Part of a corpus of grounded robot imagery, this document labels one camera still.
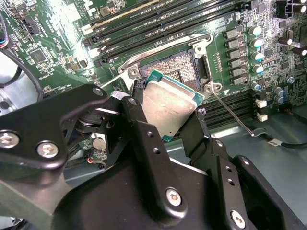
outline green circuit board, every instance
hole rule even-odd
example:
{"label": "green circuit board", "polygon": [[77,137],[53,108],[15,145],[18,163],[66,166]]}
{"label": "green circuit board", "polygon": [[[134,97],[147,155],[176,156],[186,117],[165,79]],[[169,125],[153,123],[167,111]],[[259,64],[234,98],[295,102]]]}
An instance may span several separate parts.
{"label": "green circuit board", "polygon": [[[286,98],[293,105],[306,103],[307,59],[291,51],[294,46],[307,45],[305,15],[294,14],[287,20],[278,18],[275,0],[152,2],[0,0],[0,12],[7,22],[10,48],[37,77],[46,95],[86,83],[101,86],[118,75],[118,67],[126,60],[140,52],[187,35],[211,34],[213,42],[207,47],[207,54],[213,81],[223,86],[221,96],[250,89],[255,81],[267,92],[270,108],[277,105],[274,90],[278,86],[286,91]],[[126,15],[100,25],[125,12]],[[259,48],[250,46],[255,38],[248,33],[252,26],[261,27],[257,38],[263,45]],[[235,37],[229,39],[227,36],[231,35],[226,32],[239,27]],[[278,39],[287,37],[289,30],[293,33],[293,45],[278,44]],[[230,50],[240,52],[238,67],[229,66]],[[255,51],[264,55],[262,62],[251,59]],[[264,67],[263,74],[252,71],[256,64]],[[174,78],[182,78],[183,83],[186,80],[182,75],[193,76],[189,81],[195,81],[194,89],[200,93],[203,90],[202,60],[193,57],[188,44],[169,48],[139,64],[143,77],[148,76],[153,67],[164,74],[174,74]],[[294,83],[288,83],[290,77],[294,78]],[[111,93],[127,89],[122,80],[117,80],[105,90]]]}

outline ram slot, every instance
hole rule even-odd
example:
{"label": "ram slot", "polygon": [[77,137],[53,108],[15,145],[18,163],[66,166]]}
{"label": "ram slot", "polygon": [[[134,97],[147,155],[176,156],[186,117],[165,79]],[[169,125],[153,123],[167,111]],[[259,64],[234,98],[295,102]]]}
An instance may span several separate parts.
{"label": "ram slot", "polygon": [[180,6],[172,8],[171,10],[161,12],[156,17],[149,17],[148,20],[139,21],[133,20],[133,23],[125,26],[117,26],[115,29],[104,30],[97,33],[83,41],[85,47],[92,46],[94,44],[103,44],[104,46],[110,46],[118,42],[125,41],[127,38],[140,35],[146,31],[160,27],[162,24],[170,23],[174,20],[188,16],[197,12],[197,9],[203,9],[204,7],[214,6],[217,7],[218,3],[225,3],[229,0],[213,0],[208,2],[207,0],[188,0],[182,2]]}
{"label": "ram slot", "polygon": [[169,30],[165,30],[163,33],[155,34],[152,36],[149,36],[148,38],[141,39],[139,41],[136,41],[132,44],[127,44],[123,47],[120,47],[118,45],[111,47],[111,48],[106,48],[104,49],[105,53],[96,61],[94,61],[94,64],[96,67],[102,66],[103,63],[108,62],[111,59],[116,58],[116,56],[130,51],[136,47],[142,47],[145,44],[148,44],[149,42],[153,42],[158,40],[159,38],[172,38],[172,37],[179,37],[183,36],[186,34],[186,29],[188,28],[190,31],[195,29],[195,27],[198,24],[201,23],[208,23],[211,22],[219,17],[223,17],[223,15],[228,14],[228,13],[234,13],[236,7],[228,7],[227,9],[220,10],[218,12],[214,13],[209,13],[206,15],[204,18],[199,18],[197,20],[191,21],[189,23],[182,23],[180,25],[176,25],[171,27]]}

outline dimm slot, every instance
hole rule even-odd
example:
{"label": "dimm slot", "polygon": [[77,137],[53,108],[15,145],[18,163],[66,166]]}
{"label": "dimm slot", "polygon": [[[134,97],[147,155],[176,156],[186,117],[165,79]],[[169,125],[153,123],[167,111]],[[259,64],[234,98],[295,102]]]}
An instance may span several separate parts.
{"label": "dimm slot", "polygon": [[[174,7],[182,6],[182,5],[184,5],[184,4],[188,3],[188,2],[191,2],[191,1],[194,1],[194,0],[185,0],[185,1],[176,0],[176,1],[170,2],[168,5],[162,6],[161,8],[155,7],[154,10],[150,10],[148,13],[145,13],[145,14],[140,14],[140,12],[138,12],[139,15],[137,15],[137,16],[136,16],[136,14],[133,14],[133,15],[130,15],[129,18],[127,18],[127,19],[126,18],[121,18],[121,21],[123,21],[122,23],[117,23],[115,25],[112,25],[111,27],[107,27],[105,30],[103,30],[103,32],[98,33],[96,35],[98,35],[98,36],[109,35],[109,34],[111,34],[113,32],[116,32],[116,31],[119,31],[119,30],[121,30],[123,28],[126,28],[127,26],[133,25],[133,24],[141,22],[143,20],[147,20],[147,19],[149,19],[151,17],[154,17],[154,16],[157,16],[159,14],[162,14],[162,13],[164,13],[164,12],[174,8]],[[95,23],[93,23],[91,25],[98,24],[98,23],[101,23],[103,21],[104,20],[100,20],[99,22],[95,22]],[[95,28],[94,31],[99,30],[103,26]]]}
{"label": "dimm slot", "polygon": [[186,3],[182,3],[180,6],[173,8],[171,10],[167,10],[165,12],[160,13],[157,17],[149,17],[147,21],[139,21],[133,20],[134,22],[131,23],[129,26],[125,25],[121,27],[120,25],[117,26],[114,30],[104,30],[100,33],[93,35],[90,38],[87,38],[83,41],[85,47],[92,46],[94,44],[98,44],[101,41],[101,44],[106,46],[113,45],[115,43],[125,41],[132,36],[140,35],[146,31],[149,31],[154,28],[158,28],[165,23],[172,22],[173,20],[177,20],[179,18],[185,17],[191,13],[197,11],[191,11],[193,8],[199,8],[201,5],[206,7],[213,6],[218,3],[225,3],[229,0],[214,0],[207,2],[206,0],[188,0],[185,1]]}
{"label": "dimm slot", "polygon": [[124,34],[122,36],[113,36],[114,39],[109,37],[110,40],[106,41],[104,43],[104,46],[107,46],[107,47],[108,46],[112,46],[112,45],[115,45],[115,44],[117,44],[119,42],[125,41],[127,39],[132,39],[133,40],[134,38],[136,38],[136,36],[142,36],[143,38],[146,38],[149,34],[156,34],[163,27],[167,28],[170,25],[176,24],[176,23],[178,23],[180,21],[189,20],[189,19],[191,19],[193,17],[197,17],[198,14],[201,17],[201,15],[203,13],[205,13],[206,11],[209,11],[209,10],[217,8],[217,7],[221,7],[221,6],[225,5],[226,2],[231,2],[231,0],[225,0],[223,2],[221,2],[220,0],[218,0],[218,1],[210,1],[209,3],[201,0],[199,2],[202,2],[204,4],[203,7],[201,5],[195,6],[195,7],[191,8],[191,9],[188,9],[188,10],[186,10],[186,11],[184,11],[182,13],[179,13],[177,15],[174,15],[174,16],[172,16],[170,18],[166,18],[166,19],[162,19],[160,21],[154,22],[154,23],[150,24],[149,26],[147,26],[144,30],[134,30],[134,31],[130,32],[129,34]]}
{"label": "dimm slot", "polygon": [[150,38],[145,38],[145,39],[138,41],[134,44],[129,44],[129,45],[124,46],[120,49],[117,49],[115,51],[104,54],[98,60],[94,61],[94,65],[96,67],[100,67],[100,66],[103,65],[103,63],[108,62],[110,59],[115,58],[119,54],[130,51],[131,49],[136,48],[136,47],[141,47],[142,45],[147,44],[147,43],[152,42],[152,41],[155,41],[159,38],[171,38],[172,36],[174,36],[174,33],[183,33],[186,28],[193,29],[194,26],[196,26],[200,23],[208,23],[210,21],[215,20],[218,17],[222,17],[225,14],[232,13],[232,12],[234,13],[235,9],[236,9],[236,7],[231,7],[231,8],[224,9],[224,10],[221,10],[221,11],[218,11],[218,12],[214,12],[214,13],[208,14],[206,19],[201,19],[201,20],[197,20],[196,22],[181,25],[181,26],[178,26],[177,28],[171,29],[171,30],[166,31],[164,33],[156,34],[154,36],[151,36]]}
{"label": "dimm slot", "polygon": [[[198,12],[192,13],[191,15],[188,15],[186,17],[180,18],[179,20],[175,20],[172,21],[171,23],[167,23],[165,25],[160,26],[159,28],[156,28],[154,30],[142,33],[138,36],[134,36],[134,37],[130,37],[130,36],[126,36],[125,39],[127,39],[128,42],[133,42],[133,41],[142,41],[144,39],[148,39],[151,38],[152,36],[161,36],[160,34],[162,34],[163,36],[169,35],[170,33],[174,33],[177,32],[180,29],[185,29],[187,27],[191,27],[194,26],[196,24],[205,22],[206,20],[208,20],[209,18],[212,18],[210,15],[210,13],[208,13],[210,10],[216,9],[218,7],[223,7],[226,8],[227,6],[225,3],[224,4],[218,4],[218,6],[210,6],[206,9],[200,10]],[[116,38],[115,40],[113,40],[112,42],[106,42],[104,45],[106,46],[106,48],[104,49],[104,52],[107,53],[109,50],[114,52],[117,48],[118,48],[118,42],[122,41],[123,38]]]}

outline black cable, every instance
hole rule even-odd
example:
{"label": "black cable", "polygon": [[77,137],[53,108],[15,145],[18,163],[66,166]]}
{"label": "black cable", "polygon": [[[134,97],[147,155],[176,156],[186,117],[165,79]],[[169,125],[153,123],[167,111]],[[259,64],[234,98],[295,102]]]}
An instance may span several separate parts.
{"label": "black cable", "polygon": [[6,29],[6,25],[5,25],[5,21],[4,21],[4,18],[0,12],[0,21],[1,21],[1,24],[2,24],[2,28],[3,28],[3,32],[4,32],[4,41],[8,41],[9,40],[9,35],[8,35],[8,31]]}
{"label": "black cable", "polygon": [[22,69],[18,66],[18,67],[17,67],[17,70],[16,70],[16,73],[14,74],[13,78],[10,79],[10,80],[9,80],[8,82],[6,82],[6,83],[0,83],[0,88],[2,89],[2,88],[4,88],[5,86],[8,86],[8,85],[14,83],[14,82],[20,77],[21,73],[22,73]]}
{"label": "black cable", "polygon": [[33,83],[34,87],[36,88],[37,91],[37,101],[41,101],[44,96],[44,92],[42,87],[40,86],[38,80],[34,77],[34,75],[31,73],[30,70],[27,69],[26,66],[23,65],[23,63],[16,57],[16,55],[9,49],[4,49],[0,50],[2,53],[4,53],[7,57],[9,57],[31,80]]}

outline silver screw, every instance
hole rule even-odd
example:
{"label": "silver screw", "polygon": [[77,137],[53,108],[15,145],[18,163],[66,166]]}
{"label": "silver screw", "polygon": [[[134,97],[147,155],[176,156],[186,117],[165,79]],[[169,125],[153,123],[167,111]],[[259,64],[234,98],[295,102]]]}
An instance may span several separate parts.
{"label": "silver screw", "polygon": [[247,160],[245,157],[242,157],[242,161],[243,161],[245,164],[249,165],[249,162],[248,162],[248,160]]}
{"label": "silver screw", "polygon": [[128,102],[130,102],[133,105],[137,105],[136,101],[133,98],[129,98]]}
{"label": "silver screw", "polygon": [[236,225],[241,228],[244,229],[245,228],[245,221],[243,219],[243,217],[237,212],[237,211],[231,211],[231,218],[234,221],[234,223],[236,223]]}
{"label": "silver screw", "polygon": [[166,197],[169,203],[171,203],[173,206],[179,206],[181,204],[181,196],[174,189],[171,188],[167,189]]}
{"label": "silver screw", "polygon": [[59,152],[58,147],[51,142],[44,142],[38,145],[37,153],[42,157],[52,158],[55,157]]}
{"label": "silver screw", "polygon": [[19,143],[19,137],[10,132],[1,132],[0,133],[0,147],[1,148],[13,148]]}
{"label": "silver screw", "polygon": [[218,144],[218,146],[222,147],[223,146],[223,143],[220,142],[219,140],[216,140],[216,143]]}
{"label": "silver screw", "polygon": [[104,95],[104,93],[102,92],[102,90],[101,90],[101,89],[98,89],[98,88],[93,88],[93,92],[94,92],[95,94],[97,94],[98,96]]}

